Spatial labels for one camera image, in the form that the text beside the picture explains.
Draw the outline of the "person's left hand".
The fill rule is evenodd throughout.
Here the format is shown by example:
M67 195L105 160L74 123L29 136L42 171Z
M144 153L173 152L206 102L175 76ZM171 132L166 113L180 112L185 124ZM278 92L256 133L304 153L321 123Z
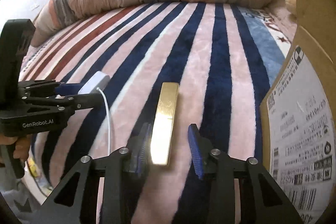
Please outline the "person's left hand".
M13 158L20 159L21 161L26 161L29 157L31 137L31 135L26 135L23 137L7 137L1 134L0 143L1 145L14 144L15 150L13 152Z

